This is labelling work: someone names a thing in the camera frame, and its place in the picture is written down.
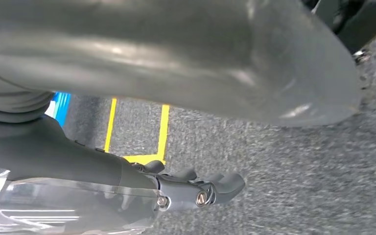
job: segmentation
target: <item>metal screw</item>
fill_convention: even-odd
[[[357,51],[352,56],[357,64],[361,64],[366,62],[371,57],[371,52],[367,49],[362,49],[360,51]]]
[[[195,200],[195,203],[198,207],[201,207],[205,205],[205,202],[207,201],[207,194],[204,191],[201,191],[197,195],[197,199]]]
[[[168,199],[166,197],[160,196],[157,203],[160,207],[164,207],[168,204]]]

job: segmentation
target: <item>yellow floor marking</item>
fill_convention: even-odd
[[[106,142],[104,144],[104,150],[110,151],[110,141],[113,133],[113,125],[115,120],[117,99],[112,99],[112,106],[110,108],[109,124],[107,126]],[[138,162],[140,164],[147,164],[154,160],[159,160],[165,164],[165,149],[166,139],[168,137],[168,121],[169,121],[169,105],[162,105],[161,124],[159,127],[159,140],[158,140],[158,152],[151,155],[135,155],[124,156],[129,162]]]
[[[159,128],[158,157],[165,161],[166,139],[168,138],[169,105],[162,105],[161,125]]]
[[[118,100],[116,98],[112,99],[112,106],[110,107],[109,124],[107,125],[106,141],[104,143],[104,151],[106,151],[106,152],[109,152],[109,150],[110,150],[110,140],[112,139],[113,124],[114,124],[114,121],[115,121],[115,113],[116,113],[117,102],[118,102]]]
[[[126,160],[128,160],[130,163],[140,163],[142,165],[146,165],[151,161],[154,160],[161,160],[158,158],[158,154],[152,154],[152,155],[135,155],[135,156],[125,156]]]

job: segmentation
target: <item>floor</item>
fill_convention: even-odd
[[[167,172],[249,172],[232,203],[165,214],[148,235],[376,234],[376,40],[370,49],[360,112],[337,125],[284,128],[74,96],[64,129],[90,146],[108,140],[119,156],[164,160]]]

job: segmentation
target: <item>metal rivet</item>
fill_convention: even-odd
[[[207,201],[207,194],[204,191],[201,191],[197,194],[197,199],[195,200],[195,203],[198,207],[201,207],[205,205]]]

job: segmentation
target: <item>black mechanism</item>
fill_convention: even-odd
[[[376,37],[376,0],[302,0],[351,54]]]

